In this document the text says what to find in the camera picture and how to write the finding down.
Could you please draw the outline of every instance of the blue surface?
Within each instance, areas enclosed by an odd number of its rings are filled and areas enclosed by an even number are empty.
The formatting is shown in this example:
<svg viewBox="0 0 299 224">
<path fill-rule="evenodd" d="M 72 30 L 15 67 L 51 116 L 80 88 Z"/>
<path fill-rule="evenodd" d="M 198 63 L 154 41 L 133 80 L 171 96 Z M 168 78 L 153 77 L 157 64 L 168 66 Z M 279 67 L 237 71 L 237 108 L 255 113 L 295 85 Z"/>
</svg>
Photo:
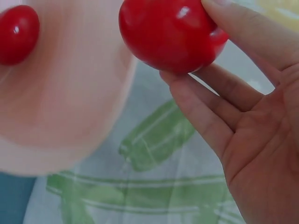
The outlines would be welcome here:
<svg viewBox="0 0 299 224">
<path fill-rule="evenodd" d="M 22 224 L 35 178 L 0 173 L 0 224 Z"/>
</svg>

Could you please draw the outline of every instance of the yellow object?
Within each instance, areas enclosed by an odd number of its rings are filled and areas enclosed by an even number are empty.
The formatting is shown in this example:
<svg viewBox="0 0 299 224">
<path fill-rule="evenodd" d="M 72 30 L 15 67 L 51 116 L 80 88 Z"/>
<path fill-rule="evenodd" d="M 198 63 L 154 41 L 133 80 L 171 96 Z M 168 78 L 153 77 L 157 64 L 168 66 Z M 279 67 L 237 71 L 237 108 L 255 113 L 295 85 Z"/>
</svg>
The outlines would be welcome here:
<svg viewBox="0 0 299 224">
<path fill-rule="evenodd" d="M 298 0 L 256 0 L 265 15 L 284 26 L 299 32 Z"/>
</svg>

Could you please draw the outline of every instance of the cherry tomato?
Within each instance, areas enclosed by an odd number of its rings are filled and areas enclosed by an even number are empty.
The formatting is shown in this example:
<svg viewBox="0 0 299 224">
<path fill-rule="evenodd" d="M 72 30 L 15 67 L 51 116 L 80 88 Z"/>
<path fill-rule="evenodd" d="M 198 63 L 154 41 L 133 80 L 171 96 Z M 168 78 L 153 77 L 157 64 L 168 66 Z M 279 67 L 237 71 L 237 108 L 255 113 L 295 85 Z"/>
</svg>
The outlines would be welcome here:
<svg viewBox="0 0 299 224">
<path fill-rule="evenodd" d="M 40 22 L 35 10 L 20 5 L 0 14 L 0 64 L 22 62 L 38 40 Z"/>
<path fill-rule="evenodd" d="M 175 73 L 208 66 L 228 40 L 200 0 L 124 0 L 119 26 L 138 59 Z"/>
</svg>

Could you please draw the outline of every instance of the pink bowl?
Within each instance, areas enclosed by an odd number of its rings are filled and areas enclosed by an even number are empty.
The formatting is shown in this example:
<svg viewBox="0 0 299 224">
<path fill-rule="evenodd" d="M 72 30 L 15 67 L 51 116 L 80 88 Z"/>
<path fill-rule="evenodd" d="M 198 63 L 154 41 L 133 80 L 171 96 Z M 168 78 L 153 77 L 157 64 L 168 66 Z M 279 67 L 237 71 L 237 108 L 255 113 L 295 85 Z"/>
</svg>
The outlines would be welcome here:
<svg viewBox="0 0 299 224">
<path fill-rule="evenodd" d="M 6 0 L 40 16 L 39 43 L 0 67 L 0 170 L 42 175 L 69 168 L 104 140 L 132 83 L 136 59 L 118 28 L 122 0 Z"/>
</svg>

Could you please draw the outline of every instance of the hand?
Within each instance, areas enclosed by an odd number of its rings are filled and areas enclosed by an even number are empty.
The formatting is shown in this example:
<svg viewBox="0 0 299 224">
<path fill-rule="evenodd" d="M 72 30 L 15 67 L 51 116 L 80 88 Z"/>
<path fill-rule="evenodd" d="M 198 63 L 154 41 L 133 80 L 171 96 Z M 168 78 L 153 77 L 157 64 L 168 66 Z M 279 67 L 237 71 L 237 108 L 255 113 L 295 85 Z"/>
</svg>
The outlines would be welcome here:
<svg viewBox="0 0 299 224">
<path fill-rule="evenodd" d="M 275 90 L 263 95 L 215 64 L 194 74 L 219 96 L 189 75 L 161 76 L 182 112 L 218 155 L 245 221 L 297 224 L 299 35 L 237 4 L 205 0 L 203 5 Z"/>
</svg>

